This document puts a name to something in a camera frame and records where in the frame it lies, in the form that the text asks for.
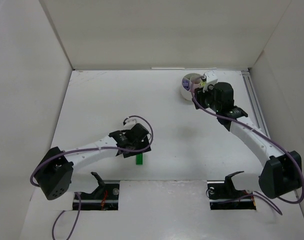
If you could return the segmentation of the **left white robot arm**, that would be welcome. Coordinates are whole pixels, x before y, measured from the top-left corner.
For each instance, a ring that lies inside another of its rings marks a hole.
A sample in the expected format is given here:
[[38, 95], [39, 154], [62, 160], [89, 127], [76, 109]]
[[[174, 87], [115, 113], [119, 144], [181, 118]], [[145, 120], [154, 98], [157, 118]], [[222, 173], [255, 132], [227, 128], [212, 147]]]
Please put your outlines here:
[[52, 201], [66, 192], [99, 197], [105, 190], [105, 182], [95, 171], [81, 174], [79, 171], [100, 160], [123, 156], [129, 158], [151, 151], [154, 132], [136, 123], [130, 129], [116, 130], [104, 138], [80, 148], [61, 150], [51, 148], [32, 174], [47, 200]]

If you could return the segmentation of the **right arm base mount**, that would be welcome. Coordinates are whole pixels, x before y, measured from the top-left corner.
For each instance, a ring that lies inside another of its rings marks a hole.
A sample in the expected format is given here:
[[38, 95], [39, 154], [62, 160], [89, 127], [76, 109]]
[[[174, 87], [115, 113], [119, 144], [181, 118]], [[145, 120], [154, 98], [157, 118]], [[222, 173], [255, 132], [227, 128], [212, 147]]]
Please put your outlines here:
[[224, 180], [208, 180], [206, 196], [209, 198], [209, 207], [214, 210], [256, 210], [252, 192], [237, 190], [232, 177], [241, 174], [237, 171], [227, 175]]

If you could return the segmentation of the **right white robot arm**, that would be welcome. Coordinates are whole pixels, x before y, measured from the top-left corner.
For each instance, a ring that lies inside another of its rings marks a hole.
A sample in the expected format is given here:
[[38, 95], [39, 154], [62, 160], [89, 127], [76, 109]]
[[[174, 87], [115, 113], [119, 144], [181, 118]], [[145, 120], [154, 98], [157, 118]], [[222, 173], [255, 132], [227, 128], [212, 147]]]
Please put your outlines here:
[[304, 199], [302, 159], [296, 151], [287, 151], [257, 128], [248, 114], [234, 104], [234, 90], [227, 82], [195, 88], [192, 100], [201, 109], [217, 118], [231, 134], [238, 137], [262, 165], [261, 173], [239, 171], [232, 176], [233, 187], [238, 190], [260, 191], [270, 199], [301, 189]]

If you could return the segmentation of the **green long lego brick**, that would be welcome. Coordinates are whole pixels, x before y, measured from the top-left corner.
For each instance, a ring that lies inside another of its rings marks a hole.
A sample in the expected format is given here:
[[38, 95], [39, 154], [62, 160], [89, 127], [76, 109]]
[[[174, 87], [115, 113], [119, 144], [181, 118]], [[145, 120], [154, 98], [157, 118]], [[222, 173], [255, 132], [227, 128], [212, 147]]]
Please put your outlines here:
[[137, 166], [142, 166], [143, 165], [143, 154], [142, 153], [135, 156], [135, 164]]

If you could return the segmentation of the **purple long lego brick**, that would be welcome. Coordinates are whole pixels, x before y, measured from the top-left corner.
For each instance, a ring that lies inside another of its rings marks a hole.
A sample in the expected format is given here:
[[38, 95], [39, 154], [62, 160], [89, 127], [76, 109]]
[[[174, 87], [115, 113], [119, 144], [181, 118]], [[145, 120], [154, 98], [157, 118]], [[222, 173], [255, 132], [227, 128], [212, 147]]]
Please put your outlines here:
[[181, 84], [182, 84], [182, 87], [186, 90], [186, 91], [189, 91], [190, 90], [190, 79], [189, 78], [186, 78], [184, 77], [181, 81]]

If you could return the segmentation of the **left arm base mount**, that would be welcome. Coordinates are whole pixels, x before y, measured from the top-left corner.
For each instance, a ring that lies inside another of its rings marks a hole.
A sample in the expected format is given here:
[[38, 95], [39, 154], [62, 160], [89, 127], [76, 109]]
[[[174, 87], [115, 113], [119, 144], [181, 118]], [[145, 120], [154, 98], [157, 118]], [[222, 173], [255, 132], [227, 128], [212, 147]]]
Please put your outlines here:
[[103, 180], [98, 173], [91, 172], [77, 175], [72, 186], [81, 189], [80, 198], [73, 196], [74, 211], [117, 211], [119, 208], [119, 180]]

